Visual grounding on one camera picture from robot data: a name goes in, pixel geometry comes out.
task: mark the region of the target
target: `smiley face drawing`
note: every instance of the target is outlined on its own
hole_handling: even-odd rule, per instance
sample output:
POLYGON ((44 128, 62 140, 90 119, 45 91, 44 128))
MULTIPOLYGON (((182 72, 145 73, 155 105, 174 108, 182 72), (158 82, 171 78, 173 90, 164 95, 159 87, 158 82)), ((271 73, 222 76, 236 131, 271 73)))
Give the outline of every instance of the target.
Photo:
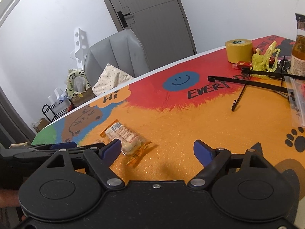
POLYGON ((179 91, 192 87, 199 81, 199 74, 193 71, 184 71, 169 77, 163 88, 167 91, 179 91))

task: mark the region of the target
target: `painted tabletop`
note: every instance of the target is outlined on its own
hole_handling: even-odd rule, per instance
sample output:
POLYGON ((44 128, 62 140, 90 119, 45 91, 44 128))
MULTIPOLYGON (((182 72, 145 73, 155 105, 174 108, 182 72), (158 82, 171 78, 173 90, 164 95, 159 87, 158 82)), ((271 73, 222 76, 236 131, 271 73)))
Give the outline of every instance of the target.
MULTIPOLYGON (((274 40, 281 49, 280 56, 291 55, 293 41, 285 38, 273 35, 253 40, 253 44, 264 52, 274 40)), ((135 168, 126 166, 123 155, 114 162, 111 169, 127 182, 189 181, 202 169, 193 154, 196 139, 239 154, 259 142, 264 157, 279 171, 293 169, 297 173, 302 200, 305 132, 292 127, 288 101, 270 90, 248 86, 232 112, 242 85, 210 83, 208 75, 245 79, 240 70, 232 68, 225 49, 198 54, 95 98, 44 128, 33 144, 92 144, 118 119, 156 145, 135 168)), ((280 85, 277 80, 251 80, 280 85)))

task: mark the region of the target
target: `black metal rod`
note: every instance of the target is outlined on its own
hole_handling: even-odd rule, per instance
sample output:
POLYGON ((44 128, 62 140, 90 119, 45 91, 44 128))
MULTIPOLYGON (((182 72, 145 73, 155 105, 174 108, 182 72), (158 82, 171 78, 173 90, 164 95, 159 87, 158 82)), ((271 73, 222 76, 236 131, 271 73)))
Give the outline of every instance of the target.
POLYGON ((242 73, 253 74, 253 75, 265 75, 265 76, 269 76, 269 77, 278 77, 278 78, 292 77, 294 79, 305 81, 305 77, 292 75, 292 74, 285 74, 285 73, 280 73, 280 72, 267 72, 267 71, 250 70, 248 68, 242 68, 242 73))
POLYGON ((237 100, 234 100, 233 105, 232 105, 232 108, 231 108, 231 111, 232 111, 232 112, 234 112, 235 108, 237 107, 237 104, 239 103, 240 99, 242 98, 242 95, 243 95, 243 93, 244 93, 244 91, 245 91, 245 89, 246 89, 246 86, 247 86, 247 85, 245 84, 244 87, 242 88, 242 90, 241 90, 241 92, 240 92, 240 94, 239 94, 237 100))
POLYGON ((218 77, 218 76, 208 76, 208 81, 215 83, 216 81, 224 81, 229 83, 238 83, 238 84, 247 84, 254 87, 264 88, 264 89, 270 89, 270 90, 276 90, 282 93, 288 93, 287 88, 266 84, 266 83, 260 83, 260 82, 254 82, 249 80, 241 80, 241 79, 235 79, 235 78, 229 78, 229 77, 218 77))

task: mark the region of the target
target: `chair backrest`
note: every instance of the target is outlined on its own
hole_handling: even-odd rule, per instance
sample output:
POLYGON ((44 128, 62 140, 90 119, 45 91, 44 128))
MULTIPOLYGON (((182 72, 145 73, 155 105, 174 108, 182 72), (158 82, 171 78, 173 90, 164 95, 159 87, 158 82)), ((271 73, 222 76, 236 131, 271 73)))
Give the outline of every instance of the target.
POLYGON ((150 71, 143 46, 130 29, 115 33, 89 48, 84 70, 91 86, 97 83, 107 63, 133 77, 150 71))

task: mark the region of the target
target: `plastic bag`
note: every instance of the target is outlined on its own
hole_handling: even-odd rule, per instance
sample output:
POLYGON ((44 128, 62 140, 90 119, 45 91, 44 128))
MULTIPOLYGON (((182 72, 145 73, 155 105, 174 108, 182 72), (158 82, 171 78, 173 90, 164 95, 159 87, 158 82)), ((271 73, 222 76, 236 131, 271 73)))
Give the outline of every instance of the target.
POLYGON ((127 165, 133 166, 144 156, 148 145, 151 143, 151 141, 146 140, 122 125, 118 120, 115 120, 107 127, 100 136, 104 139, 103 142, 105 144, 114 139, 119 139, 122 143, 122 153, 130 158, 127 165))
POLYGON ((74 78, 74 91, 83 93, 86 90, 86 80, 83 77, 74 78))
MULTIPOLYGON (((252 56, 252 70, 260 70, 260 71, 269 71, 275 72, 278 67, 278 56, 280 53, 280 49, 276 49, 276 41, 274 41, 266 50, 264 55, 261 55, 261 50, 259 48, 256 49, 256 53, 252 56), (276 52, 274 64, 272 68, 269 68, 269 59, 273 53, 276 52)), ((262 79, 270 79, 268 76, 264 75, 251 75, 254 77, 259 77, 262 79)))
POLYGON ((61 94, 61 96, 57 99, 57 102, 63 102, 63 101, 66 101, 68 100, 69 97, 68 97, 68 94, 67 94, 67 91, 63 92, 61 94))
POLYGON ((292 126, 305 127, 305 81, 285 76, 292 126))

